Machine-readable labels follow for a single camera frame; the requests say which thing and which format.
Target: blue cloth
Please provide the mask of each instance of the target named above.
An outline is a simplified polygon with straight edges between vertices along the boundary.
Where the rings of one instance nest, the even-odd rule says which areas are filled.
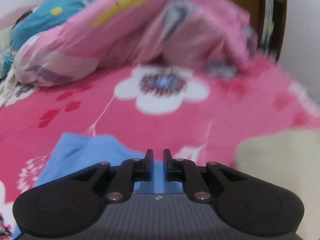
[[[59,179],[99,162],[110,162],[111,166],[118,166],[124,160],[144,158],[144,154],[129,150],[111,135],[86,137],[72,133],[64,133],[53,150],[50,159],[42,170],[35,187]],[[137,182],[134,185],[135,193],[182,193],[179,182],[166,182],[164,168],[161,161],[154,162],[153,179],[151,182]],[[20,232],[15,228],[13,239]]]
[[[18,23],[11,31],[12,50],[19,51],[33,35],[63,24],[84,8],[83,0],[45,0],[36,11]]]
[[[12,52],[7,52],[2,59],[0,65],[0,79],[7,76],[13,63]]]

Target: metal pin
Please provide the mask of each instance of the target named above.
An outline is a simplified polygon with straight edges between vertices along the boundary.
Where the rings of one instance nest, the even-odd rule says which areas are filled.
[[[206,200],[210,198],[210,194],[208,192],[200,191],[195,194],[195,198],[199,200]]]
[[[113,201],[122,199],[123,195],[120,192],[111,192],[108,194],[107,198]]]

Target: red leaf pattern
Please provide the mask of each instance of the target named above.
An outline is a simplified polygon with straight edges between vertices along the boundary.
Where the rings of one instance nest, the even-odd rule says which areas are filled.
[[[60,109],[52,109],[47,111],[40,120],[48,120],[48,119],[53,119],[58,113]]]
[[[51,123],[52,120],[53,120],[53,118],[40,122],[39,125],[38,125],[38,128],[41,129],[41,128],[47,127],[49,125],[49,123]]]
[[[91,89],[93,87],[93,85],[91,83],[88,83],[88,84],[84,84],[80,87],[79,89],[79,93],[81,92],[84,92],[84,91],[87,91],[89,89]]]
[[[69,104],[67,104],[65,111],[71,112],[71,111],[77,110],[80,107],[80,105],[81,105],[80,101],[72,101]]]
[[[282,111],[292,102],[292,100],[293,98],[290,95],[287,95],[287,94],[280,95],[275,99],[273,103],[273,107],[277,111]]]
[[[242,98],[247,93],[247,86],[240,81],[224,81],[219,80],[217,82],[217,87],[220,89],[223,93],[232,92],[236,94],[239,98]]]
[[[305,112],[299,112],[294,116],[291,126],[303,126],[308,122],[308,120],[309,117]]]
[[[61,95],[57,98],[57,101],[66,100],[66,99],[70,98],[71,96],[73,96],[74,93],[75,93],[74,91],[64,92],[63,94],[61,94]]]

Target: blanket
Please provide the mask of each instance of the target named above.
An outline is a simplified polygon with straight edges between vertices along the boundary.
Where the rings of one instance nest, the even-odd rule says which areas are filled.
[[[249,23],[228,0],[97,0],[24,43],[15,74],[21,83],[53,86],[159,56],[168,65],[199,69],[218,60],[245,71]]]

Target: white flower pattern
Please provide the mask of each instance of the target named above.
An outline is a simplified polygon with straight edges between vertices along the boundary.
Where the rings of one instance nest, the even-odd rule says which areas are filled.
[[[171,92],[169,96],[159,96],[159,94],[145,93],[139,84],[146,75],[161,75],[162,80],[159,86],[170,89],[170,84],[165,78],[172,73],[185,82],[183,89],[178,92]],[[201,80],[193,77],[193,71],[181,67],[155,67],[139,65],[132,70],[132,76],[121,81],[115,87],[115,97],[119,100],[136,100],[136,108],[149,115],[170,114],[181,106],[182,102],[197,103],[208,98],[210,89]]]
[[[5,225],[10,225],[11,228],[15,225],[15,220],[12,215],[13,202],[5,202],[5,186],[2,181],[0,181],[0,212],[4,217]]]
[[[41,156],[30,159],[26,162],[26,167],[21,169],[19,174],[20,179],[18,180],[17,189],[20,190],[21,193],[27,191],[33,186],[35,181],[38,179],[38,174],[42,170],[45,160],[46,156]]]
[[[184,146],[178,153],[176,153],[173,158],[182,158],[187,160],[192,160],[194,163],[198,161],[200,151],[205,147],[206,145],[202,145],[200,147],[191,147],[191,146]]]

